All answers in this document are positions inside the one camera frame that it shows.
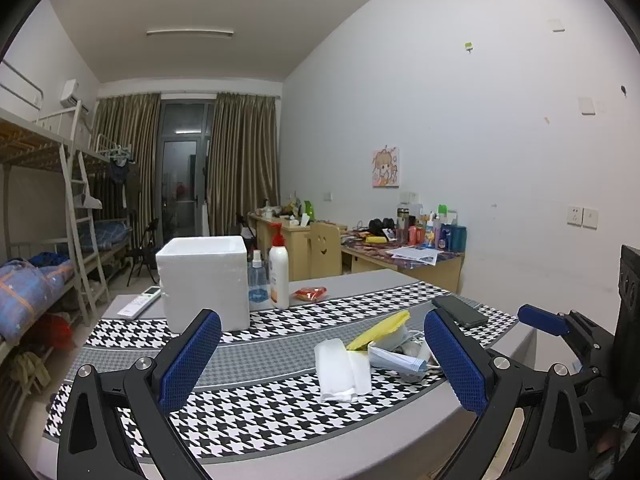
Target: chair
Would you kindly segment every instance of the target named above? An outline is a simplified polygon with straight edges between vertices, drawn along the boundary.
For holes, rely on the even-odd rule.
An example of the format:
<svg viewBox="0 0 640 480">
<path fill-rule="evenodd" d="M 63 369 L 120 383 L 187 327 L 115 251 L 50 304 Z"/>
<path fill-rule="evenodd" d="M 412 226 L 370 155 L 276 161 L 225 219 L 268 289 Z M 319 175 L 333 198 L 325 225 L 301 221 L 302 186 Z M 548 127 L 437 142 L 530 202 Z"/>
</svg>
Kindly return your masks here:
<svg viewBox="0 0 640 480">
<path fill-rule="evenodd" d="M 131 275 L 133 274 L 133 270 L 136 267 L 136 260 L 138 258 L 140 258 L 138 277 L 140 277 L 140 272 L 142 272 L 142 265 L 145 265 L 146 270 L 149 271 L 151 280 L 154 282 L 154 285 L 157 285 L 156 279 L 154 278 L 151 269 L 157 268 L 156 253 L 160 250 L 158 247 L 156 247 L 156 230 L 158 229 L 158 222 L 158 218 L 154 218 L 151 222 L 149 222 L 149 225 L 146 226 L 145 232 L 142 234 L 140 246 L 138 248 L 127 251 L 127 253 L 125 254 L 126 258 L 131 258 L 131 271 L 129 272 L 127 286 L 129 286 L 129 282 L 131 281 Z M 145 244 L 146 234 L 149 234 L 149 241 Z"/>
<path fill-rule="evenodd" d="M 342 273 L 340 229 L 336 225 L 313 222 L 310 226 L 311 277 L 326 278 Z"/>
</svg>

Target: canvas art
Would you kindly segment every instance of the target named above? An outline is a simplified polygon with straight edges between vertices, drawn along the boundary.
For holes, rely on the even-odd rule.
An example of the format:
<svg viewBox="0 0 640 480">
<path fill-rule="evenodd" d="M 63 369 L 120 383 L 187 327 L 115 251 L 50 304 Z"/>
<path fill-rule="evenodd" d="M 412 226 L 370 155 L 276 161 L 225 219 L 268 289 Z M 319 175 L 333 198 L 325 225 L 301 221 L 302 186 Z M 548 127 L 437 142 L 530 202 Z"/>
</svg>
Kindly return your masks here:
<svg viewBox="0 0 640 480">
<path fill-rule="evenodd" d="M 399 187 L 400 155 L 397 146 L 373 151 L 371 182 L 373 187 Z"/>
</svg>

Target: ladder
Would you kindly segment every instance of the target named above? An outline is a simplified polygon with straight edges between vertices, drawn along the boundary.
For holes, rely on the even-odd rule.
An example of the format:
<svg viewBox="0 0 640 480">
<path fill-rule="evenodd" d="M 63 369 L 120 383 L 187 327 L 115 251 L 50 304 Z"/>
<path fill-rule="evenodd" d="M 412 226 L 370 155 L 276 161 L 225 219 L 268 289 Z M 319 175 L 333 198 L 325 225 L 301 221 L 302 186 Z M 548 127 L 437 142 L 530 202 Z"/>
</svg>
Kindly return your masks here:
<svg viewBox="0 0 640 480">
<path fill-rule="evenodd" d="M 77 207 L 74 203 L 74 189 L 76 194 L 85 192 L 89 194 L 89 179 L 86 174 L 86 168 L 84 166 L 84 157 L 80 150 L 74 148 L 74 133 L 78 124 L 78 117 L 80 113 L 81 104 L 78 102 L 76 113 L 74 115 L 73 125 L 71 129 L 71 146 L 69 147 L 68 156 L 65 153 L 65 145 L 60 144 L 60 165 L 62 167 L 62 175 L 65 179 L 65 195 L 66 195 L 66 233 L 69 239 L 69 257 L 74 266 L 74 286 L 76 288 L 76 294 L 78 295 L 78 304 L 82 313 L 82 320 L 84 324 L 89 326 L 90 319 L 87 316 L 86 307 L 84 303 L 84 296 L 89 302 L 91 312 L 93 316 L 97 315 L 96 301 L 105 294 L 107 303 L 111 303 L 111 297 L 109 289 L 107 287 L 107 281 L 104 277 L 104 271 L 102 270 L 102 261 L 100 260 L 100 252 L 98 251 L 98 244 L 95 239 L 95 227 L 94 227 L 94 212 L 92 209 L 84 209 Z M 80 168 L 80 179 L 73 178 L 74 159 L 78 160 L 78 166 Z M 77 209 L 83 209 L 86 211 L 86 216 L 78 218 L 76 215 Z M 78 234 L 78 226 L 84 223 L 89 224 L 89 232 L 91 233 L 92 252 L 90 254 L 82 254 L 82 247 L 80 245 L 80 236 Z M 89 264 L 93 267 L 93 260 L 95 262 L 95 268 L 98 269 L 98 275 L 100 276 L 100 288 L 97 292 L 93 292 L 89 286 L 89 278 L 87 277 L 86 269 Z"/>
</svg>

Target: door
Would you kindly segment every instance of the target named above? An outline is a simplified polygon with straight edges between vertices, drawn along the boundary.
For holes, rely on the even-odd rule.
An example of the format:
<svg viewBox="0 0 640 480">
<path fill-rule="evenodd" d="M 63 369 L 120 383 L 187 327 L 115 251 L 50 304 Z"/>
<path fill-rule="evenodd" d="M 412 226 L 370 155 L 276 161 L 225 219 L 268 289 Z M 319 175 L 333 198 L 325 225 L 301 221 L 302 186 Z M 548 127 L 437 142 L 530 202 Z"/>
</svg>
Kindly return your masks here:
<svg viewBox="0 0 640 480">
<path fill-rule="evenodd" d="M 162 244 L 202 235 L 212 102 L 163 101 L 156 156 L 156 213 Z"/>
</svg>

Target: remote control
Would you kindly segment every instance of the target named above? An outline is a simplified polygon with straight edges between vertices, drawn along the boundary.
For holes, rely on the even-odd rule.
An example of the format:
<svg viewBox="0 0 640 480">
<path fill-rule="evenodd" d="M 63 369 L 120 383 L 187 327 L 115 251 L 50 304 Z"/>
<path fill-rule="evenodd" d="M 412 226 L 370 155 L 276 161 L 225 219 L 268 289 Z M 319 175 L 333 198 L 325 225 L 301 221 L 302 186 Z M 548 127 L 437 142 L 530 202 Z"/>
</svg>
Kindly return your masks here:
<svg viewBox="0 0 640 480">
<path fill-rule="evenodd" d="M 136 297 L 135 300 L 129 302 L 129 304 L 119 311 L 118 314 L 124 319 L 136 319 L 143 310 L 160 297 L 160 293 L 161 291 L 159 286 L 150 286 L 142 294 Z"/>
</svg>

